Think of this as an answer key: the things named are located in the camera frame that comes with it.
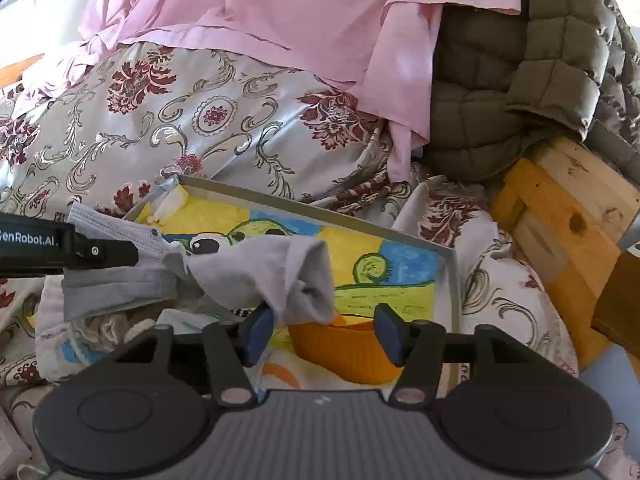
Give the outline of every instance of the striped ribbed surface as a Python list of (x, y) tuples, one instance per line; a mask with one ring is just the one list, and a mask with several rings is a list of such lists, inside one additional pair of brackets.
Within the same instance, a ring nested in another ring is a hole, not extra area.
[[(53, 479), (73, 477), (53, 475)], [(252, 412), (224, 415), (187, 460), (153, 480), (497, 480), (459, 458), (429, 419), (377, 392), (271, 392)], [(598, 480), (585, 470), (564, 478)]]

